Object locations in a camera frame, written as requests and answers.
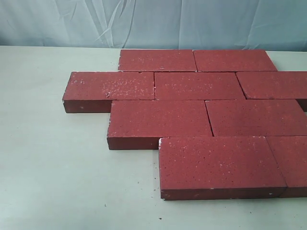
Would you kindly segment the red brick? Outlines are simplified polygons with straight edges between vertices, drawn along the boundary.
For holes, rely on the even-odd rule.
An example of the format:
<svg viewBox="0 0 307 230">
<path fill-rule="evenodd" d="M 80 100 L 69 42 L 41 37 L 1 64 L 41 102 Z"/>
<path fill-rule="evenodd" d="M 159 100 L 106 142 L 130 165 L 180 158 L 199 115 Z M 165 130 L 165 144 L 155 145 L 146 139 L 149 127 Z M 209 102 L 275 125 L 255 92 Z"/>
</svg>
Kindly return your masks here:
<svg viewBox="0 0 307 230">
<path fill-rule="evenodd" d="M 307 116 L 294 99 L 205 103 L 214 136 L 307 135 Z"/>
<path fill-rule="evenodd" d="M 287 185 L 265 137 L 159 141 L 164 200 L 275 198 Z"/>
<path fill-rule="evenodd" d="M 266 140 L 287 185 L 280 198 L 306 197 L 307 137 L 279 136 Z"/>
<path fill-rule="evenodd" d="M 66 113 L 110 113 L 116 100 L 153 99 L 153 72 L 72 72 L 62 97 Z"/>
<path fill-rule="evenodd" d="M 113 101 L 107 131 L 110 150 L 156 150 L 159 139 L 211 137 L 204 101 Z"/>
<path fill-rule="evenodd" d="M 236 77 L 247 99 L 295 99 L 307 111 L 305 71 L 237 72 Z"/>
<path fill-rule="evenodd" d="M 277 71 L 265 50 L 194 50 L 198 72 Z"/>
<path fill-rule="evenodd" d="M 196 72 L 192 50 L 123 49 L 119 71 L 136 72 Z"/>
</svg>

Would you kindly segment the red brick moved to row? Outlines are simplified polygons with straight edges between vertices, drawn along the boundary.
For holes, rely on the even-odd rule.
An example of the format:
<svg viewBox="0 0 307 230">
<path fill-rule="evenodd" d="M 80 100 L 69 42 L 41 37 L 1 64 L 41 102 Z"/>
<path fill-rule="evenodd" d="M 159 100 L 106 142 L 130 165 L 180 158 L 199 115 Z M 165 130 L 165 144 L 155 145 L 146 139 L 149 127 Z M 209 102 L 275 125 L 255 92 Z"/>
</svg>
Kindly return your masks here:
<svg viewBox="0 0 307 230">
<path fill-rule="evenodd" d="M 156 72 L 155 99 L 244 100 L 245 96 L 231 72 Z"/>
</svg>

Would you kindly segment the red brick under back stack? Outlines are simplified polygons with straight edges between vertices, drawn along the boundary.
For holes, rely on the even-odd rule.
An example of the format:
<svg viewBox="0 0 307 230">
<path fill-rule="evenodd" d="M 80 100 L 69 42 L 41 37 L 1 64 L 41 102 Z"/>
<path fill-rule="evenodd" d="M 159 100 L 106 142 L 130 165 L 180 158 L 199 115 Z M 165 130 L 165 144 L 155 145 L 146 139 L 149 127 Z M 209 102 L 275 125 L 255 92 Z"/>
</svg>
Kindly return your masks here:
<svg viewBox="0 0 307 230">
<path fill-rule="evenodd" d="M 123 49 L 119 71 L 136 72 L 196 72 L 192 50 Z"/>
</svg>

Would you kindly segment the white backdrop cloth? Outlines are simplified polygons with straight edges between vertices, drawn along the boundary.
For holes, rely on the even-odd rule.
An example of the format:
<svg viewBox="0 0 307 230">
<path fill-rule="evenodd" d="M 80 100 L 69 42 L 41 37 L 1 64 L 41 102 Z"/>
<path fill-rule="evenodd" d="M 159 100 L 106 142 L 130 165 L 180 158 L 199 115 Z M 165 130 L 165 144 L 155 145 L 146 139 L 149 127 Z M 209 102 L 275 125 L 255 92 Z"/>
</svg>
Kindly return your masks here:
<svg viewBox="0 0 307 230">
<path fill-rule="evenodd" d="M 306 51 L 304 0 L 3 0 L 0 43 Z"/>
</svg>

